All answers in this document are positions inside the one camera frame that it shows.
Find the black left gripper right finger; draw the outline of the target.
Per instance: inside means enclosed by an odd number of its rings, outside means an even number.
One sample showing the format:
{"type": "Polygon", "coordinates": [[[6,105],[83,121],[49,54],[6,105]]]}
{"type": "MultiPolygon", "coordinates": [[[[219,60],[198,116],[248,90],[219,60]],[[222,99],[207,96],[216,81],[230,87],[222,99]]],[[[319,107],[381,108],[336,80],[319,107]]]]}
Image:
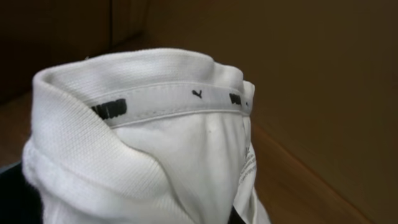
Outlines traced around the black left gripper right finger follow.
{"type": "Polygon", "coordinates": [[[246,224],[244,220],[240,217],[239,213],[234,207],[231,209],[231,213],[228,218],[228,224],[246,224]]]}

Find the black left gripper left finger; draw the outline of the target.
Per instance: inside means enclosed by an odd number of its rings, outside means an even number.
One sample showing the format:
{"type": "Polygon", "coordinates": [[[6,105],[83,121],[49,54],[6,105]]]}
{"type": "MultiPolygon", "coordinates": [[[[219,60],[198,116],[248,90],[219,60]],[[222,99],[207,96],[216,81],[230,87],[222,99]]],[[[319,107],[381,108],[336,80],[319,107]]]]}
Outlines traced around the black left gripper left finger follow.
{"type": "Polygon", "coordinates": [[[22,163],[1,168],[1,224],[42,224],[39,193],[25,179],[22,163]]]}

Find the white t-shirt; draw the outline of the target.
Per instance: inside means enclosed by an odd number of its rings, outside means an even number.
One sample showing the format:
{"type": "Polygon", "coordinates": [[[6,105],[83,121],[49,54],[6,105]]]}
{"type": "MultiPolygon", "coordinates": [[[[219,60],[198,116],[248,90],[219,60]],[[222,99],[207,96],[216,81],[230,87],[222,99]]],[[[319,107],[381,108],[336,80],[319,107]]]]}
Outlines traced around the white t-shirt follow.
{"type": "Polygon", "coordinates": [[[180,49],[107,54],[33,79],[22,170],[44,223],[269,223],[254,182],[255,87],[180,49]]]}

